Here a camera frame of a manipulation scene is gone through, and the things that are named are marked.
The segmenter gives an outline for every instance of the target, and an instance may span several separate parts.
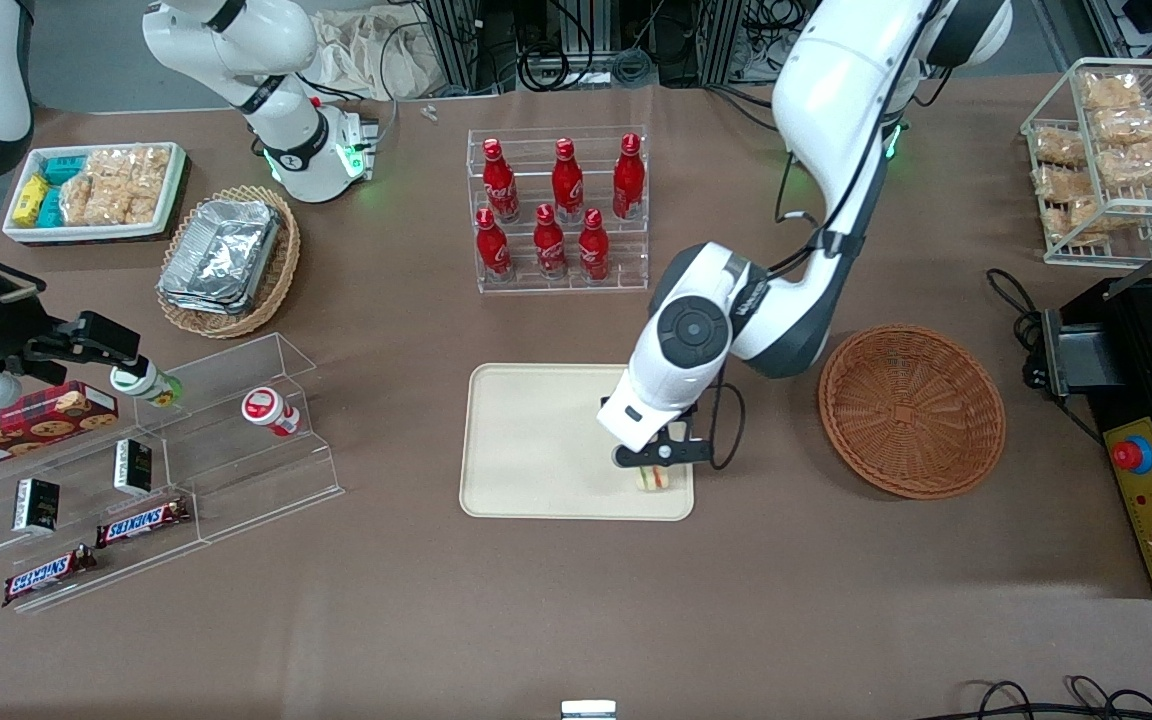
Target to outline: red cookie box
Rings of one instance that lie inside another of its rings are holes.
[[[118,401],[86,382],[69,381],[29,393],[15,406],[0,410],[0,460],[104,429],[115,420]]]

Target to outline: black box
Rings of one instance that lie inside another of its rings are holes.
[[[154,470],[154,453],[150,446],[120,439],[114,458],[114,488],[127,495],[150,495],[150,475]]]
[[[17,510],[12,529],[18,533],[46,535],[55,532],[60,511],[60,486],[46,480],[17,483]]]

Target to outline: aluminum foil container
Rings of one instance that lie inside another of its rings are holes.
[[[278,226],[278,210],[264,202],[205,202],[180,236],[157,290],[175,306],[245,313],[260,287]]]

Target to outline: red button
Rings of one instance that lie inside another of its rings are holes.
[[[1121,469],[1135,470],[1144,462],[1144,452],[1140,452],[1140,447],[1137,444],[1124,439],[1124,441],[1114,444],[1114,448],[1111,450],[1111,458]]]

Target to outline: red emergency stop button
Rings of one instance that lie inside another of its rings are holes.
[[[1152,470],[1152,446],[1143,437],[1129,435],[1111,447],[1111,460],[1116,468],[1144,475]]]

